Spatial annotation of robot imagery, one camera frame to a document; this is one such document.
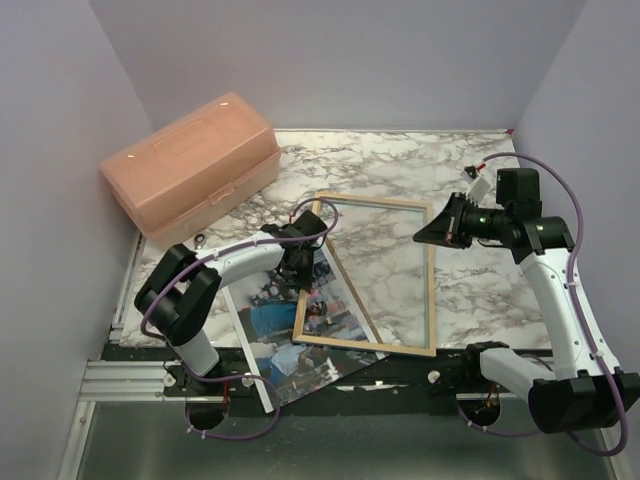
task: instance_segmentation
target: gray wall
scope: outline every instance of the gray wall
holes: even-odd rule
[[[85,0],[0,5],[0,478],[55,478],[134,229],[98,163],[150,123]]]
[[[592,308],[627,371],[640,371],[640,3],[590,0],[515,132],[518,151],[551,163],[585,210],[579,265]],[[544,178],[547,213],[574,218]],[[640,475],[640,405],[628,451]]]
[[[236,90],[279,127],[515,126],[584,0],[90,0],[164,126]]]

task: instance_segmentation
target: gray floor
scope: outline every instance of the gray floor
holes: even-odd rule
[[[498,423],[531,428],[526,405],[503,401]],[[248,433],[266,419],[227,420]],[[597,443],[595,433],[587,435]],[[178,404],[99,404],[80,479],[608,479],[610,463],[565,435],[503,439],[458,417],[285,417],[268,435],[228,442],[186,434]]]

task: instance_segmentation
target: screw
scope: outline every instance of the screw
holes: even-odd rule
[[[431,370],[429,372],[429,374],[427,375],[427,379],[429,380],[430,384],[434,384],[440,381],[440,372],[437,370]]]

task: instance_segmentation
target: marble countertop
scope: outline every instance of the marble countertop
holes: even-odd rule
[[[264,223],[286,223],[298,201],[319,190],[427,201],[437,214],[452,192],[466,190],[460,176],[464,166],[491,153],[513,151],[503,132],[280,131],[277,138],[282,147],[279,178],[211,225],[205,248],[243,239]],[[496,159],[485,175],[495,183],[497,168],[514,166],[513,158]],[[485,206],[493,198],[487,195]],[[406,233],[410,237],[414,232]],[[140,333],[142,316],[133,307],[133,296],[163,253],[150,242],[144,245],[125,299],[123,346],[160,345]],[[506,250],[436,248],[435,301],[439,348],[488,340],[512,348],[550,348],[533,292]],[[384,322],[380,317],[375,323],[385,340],[416,343],[410,330]],[[218,347],[240,346],[223,295],[216,297],[204,330]]]

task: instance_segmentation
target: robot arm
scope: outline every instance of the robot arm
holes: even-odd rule
[[[142,286],[134,305],[146,313],[159,293],[189,265],[211,257],[184,278],[181,292],[172,288],[151,313],[150,323],[166,338],[189,369],[198,376],[216,376],[219,356],[211,346],[204,326],[216,293],[226,285],[254,273],[276,269],[293,287],[309,288],[312,281],[314,241],[296,241],[327,230],[311,211],[305,211],[291,225],[265,225],[248,239],[222,249],[192,252],[184,245],[171,247]],[[286,243],[267,243],[275,238]],[[253,243],[251,248],[244,248]]]
[[[478,207],[478,200],[488,190],[486,182],[478,172],[465,171],[476,177],[469,191],[452,194],[445,209],[415,234],[414,241],[468,248],[474,238],[481,238],[497,240],[509,248],[540,305],[554,356],[551,372],[519,357],[504,344],[475,345],[476,354],[470,358],[477,365],[470,371],[527,401],[534,421],[545,433],[614,425],[618,421],[616,406],[595,357],[600,357],[613,375],[626,410],[640,396],[640,377],[622,372],[596,324],[575,270],[572,286],[598,345],[597,352],[589,349],[567,285],[574,243],[561,218],[542,217],[537,170],[498,170],[496,202],[503,209]]]

